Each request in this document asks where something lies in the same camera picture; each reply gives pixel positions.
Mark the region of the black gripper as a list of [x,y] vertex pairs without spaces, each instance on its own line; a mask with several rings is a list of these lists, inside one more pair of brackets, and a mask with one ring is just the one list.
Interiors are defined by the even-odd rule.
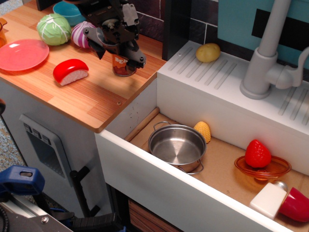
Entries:
[[128,60],[128,73],[144,68],[146,56],[137,44],[140,21],[133,4],[127,0],[78,0],[77,7],[95,26],[85,28],[83,34],[99,59],[107,51]]

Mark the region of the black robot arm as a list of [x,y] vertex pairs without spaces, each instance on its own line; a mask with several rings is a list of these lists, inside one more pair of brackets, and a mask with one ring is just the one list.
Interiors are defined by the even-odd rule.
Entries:
[[127,60],[126,69],[134,72],[146,64],[146,56],[140,50],[137,40],[140,20],[134,4],[127,0],[68,0],[92,23],[94,28],[83,29],[99,59],[105,52]]

